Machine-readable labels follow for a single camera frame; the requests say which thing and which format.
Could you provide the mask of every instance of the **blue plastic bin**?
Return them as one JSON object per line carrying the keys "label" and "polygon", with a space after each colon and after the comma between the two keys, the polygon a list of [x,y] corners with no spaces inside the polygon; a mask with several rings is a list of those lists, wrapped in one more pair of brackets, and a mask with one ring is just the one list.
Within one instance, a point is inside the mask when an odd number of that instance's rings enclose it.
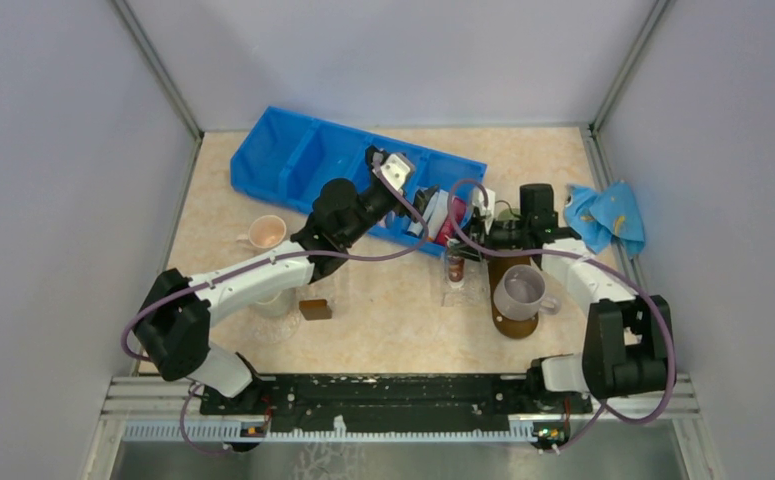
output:
{"label": "blue plastic bin", "polygon": [[[439,185],[448,191],[461,178],[481,181],[487,170],[483,163],[269,107],[231,158],[231,185],[254,198],[310,214],[322,186],[333,178],[348,178],[358,191],[369,187],[364,159],[369,145],[403,153],[416,166],[405,186],[408,199],[419,188]],[[458,196],[469,203],[471,189],[461,187]],[[405,233],[409,223],[409,218],[399,218],[369,233],[413,245],[418,238]],[[439,256],[443,247],[428,243],[422,251]]]}

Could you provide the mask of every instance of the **small brown box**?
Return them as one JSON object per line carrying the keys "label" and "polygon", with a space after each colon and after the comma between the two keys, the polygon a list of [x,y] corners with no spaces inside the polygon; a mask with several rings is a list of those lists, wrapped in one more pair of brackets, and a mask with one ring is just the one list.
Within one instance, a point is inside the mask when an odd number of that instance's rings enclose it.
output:
{"label": "small brown box", "polygon": [[320,298],[317,300],[302,300],[299,302],[299,311],[305,317],[305,320],[330,320],[331,307],[328,306],[328,300]]}

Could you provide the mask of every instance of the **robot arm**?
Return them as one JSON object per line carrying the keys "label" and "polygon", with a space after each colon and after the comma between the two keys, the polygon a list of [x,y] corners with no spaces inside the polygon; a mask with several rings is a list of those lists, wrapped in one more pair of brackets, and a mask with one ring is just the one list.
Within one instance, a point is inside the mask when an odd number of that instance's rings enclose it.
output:
{"label": "robot arm", "polygon": [[[178,290],[205,283],[211,285],[167,304],[134,327],[134,334],[164,380],[188,377],[229,398],[252,383],[255,373],[250,365],[239,355],[210,342],[210,328],[261,298],[325,278],[346,261],[307,252],[346,253],[387,213],[408,213],[376,177],[376,171],[395,190],[401,191],[414,173],[413,164],[402,155],[388,155],[375,147],[367,150],[367,162],[373,168],[371,186],[358,193],[354,184],[345,178],[326,183],[313,202],[313,212],[305,226],[289,241],[225,269],[191,277],[172,269],[158,276],[143,308]],[[301,255],[275,260],[282,254],[294,253]],[[226,273],[267,259],[269,264],[255,268],[248,275],[215,281]]]}
{"label": "robot arm", "polygon": [[[464,233],[493,250],[546,249],[586,257],[590,254],[571,228],[558,226],[554,194],[548,184],[520,187],[520,217],[494,220],[488,202],[474,199],[474,213]],[[480,259],[469,246],[461,249],[469,259]],[[597,399],[663,390],[667,379],[667,351],[656,320],[642,298],[615,277],[580,259],[555,255],[533,257],[534,262],[561,282],[587,316],[581,353],[535,360],[528,372],[532,388],[540,392],[583,392]],[[667,302],[651,299],[670,324]],[[624,332],[640,336],[640,343],[625,345]]]}

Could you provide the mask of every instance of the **white mug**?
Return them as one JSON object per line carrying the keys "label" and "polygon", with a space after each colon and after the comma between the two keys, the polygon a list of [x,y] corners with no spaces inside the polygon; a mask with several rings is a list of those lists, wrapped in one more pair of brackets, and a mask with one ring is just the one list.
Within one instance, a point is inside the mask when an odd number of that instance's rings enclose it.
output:
{"label": "white mug", "polygon": [[543,275],[529,265],[514,265],[502,275],[493,304],[503,316],[516,321],[528,320],[537,312],[555,315],[561,310],[561,301],[546,293]]}
{"label": "white mug", "polygon": [[287,223],[277,215],[264,215],[249,225],[249,232],[237,240],[247,241],[255,252],[277,247],[287,236]]}

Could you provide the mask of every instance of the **blue cloth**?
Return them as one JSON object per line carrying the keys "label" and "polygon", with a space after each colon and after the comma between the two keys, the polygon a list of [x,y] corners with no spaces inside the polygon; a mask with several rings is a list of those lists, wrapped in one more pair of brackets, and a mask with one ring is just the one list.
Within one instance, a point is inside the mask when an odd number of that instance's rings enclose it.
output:
{"label": "blue cloth", "polygon": [[629,257],[646,246],[643,220],[634,192],[625,182],[617,182],[602,193],[589,187],[570,185],[570,201],[564,219],[594,253],[599,253],[617,238]]}

